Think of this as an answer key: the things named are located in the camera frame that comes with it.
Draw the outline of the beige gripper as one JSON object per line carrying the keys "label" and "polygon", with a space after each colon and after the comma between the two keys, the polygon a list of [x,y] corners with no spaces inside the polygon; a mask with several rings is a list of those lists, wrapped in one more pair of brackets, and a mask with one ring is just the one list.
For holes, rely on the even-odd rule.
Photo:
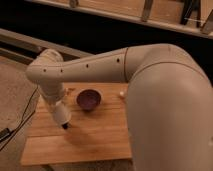
{"label": "beige gripper", "polygon": [[71,112],[62,101],[57,101],[56,103],[51,104],[50,113],[52,114],[54,121],[60,126],[68,124],[71,119]]}

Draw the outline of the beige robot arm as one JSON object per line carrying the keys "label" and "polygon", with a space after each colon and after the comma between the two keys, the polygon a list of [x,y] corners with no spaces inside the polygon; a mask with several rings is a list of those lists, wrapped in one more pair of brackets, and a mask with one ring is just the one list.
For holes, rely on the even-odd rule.
{"label": "beige robot arm", "polygon": [[126,82],[135,171],[213,171],[213,85],[184,49],[140,45],[72,61],[46,49],[26,75],[52,105],[65,82]]}

